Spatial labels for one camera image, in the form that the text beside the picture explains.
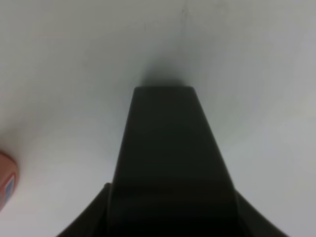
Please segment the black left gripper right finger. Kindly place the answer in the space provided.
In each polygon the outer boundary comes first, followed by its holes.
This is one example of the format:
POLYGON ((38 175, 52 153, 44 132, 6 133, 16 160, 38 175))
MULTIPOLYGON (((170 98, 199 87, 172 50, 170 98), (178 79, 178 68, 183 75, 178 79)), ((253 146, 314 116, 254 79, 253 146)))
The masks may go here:
POLYGON ((236 191, 239 222, 246 237, 287 237, 236 191))

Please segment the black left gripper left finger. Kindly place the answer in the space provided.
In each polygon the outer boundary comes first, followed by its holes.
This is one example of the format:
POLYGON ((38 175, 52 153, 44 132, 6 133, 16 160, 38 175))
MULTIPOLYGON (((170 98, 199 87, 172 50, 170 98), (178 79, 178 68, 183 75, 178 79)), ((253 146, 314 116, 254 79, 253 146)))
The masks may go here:
POLYGON ((105 184, 91 204, 58 236, 106 237, 110 187, 110 183, 105 184))

